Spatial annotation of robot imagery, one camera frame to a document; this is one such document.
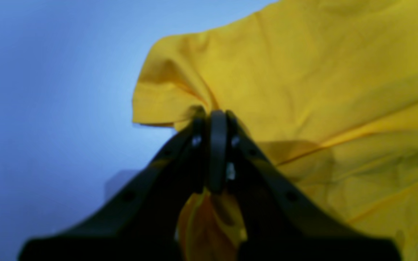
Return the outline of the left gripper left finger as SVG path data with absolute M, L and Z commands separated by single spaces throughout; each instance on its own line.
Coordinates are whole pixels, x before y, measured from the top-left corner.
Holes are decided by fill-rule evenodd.
M 171 138 L 148 166 L 86 220 L 23 246 L 20 261 L 181 261 L 180 211 L 204 190 L 206 114 Z

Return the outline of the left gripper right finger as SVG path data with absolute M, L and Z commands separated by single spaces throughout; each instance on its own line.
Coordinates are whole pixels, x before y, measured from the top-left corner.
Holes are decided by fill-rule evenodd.
M 247 240 L 238 261 L 400 261 L 390 239 L 365 236 L 315 206 L 280 174 L 231 111 L 209 117 L 208 190 L 234 195 Z

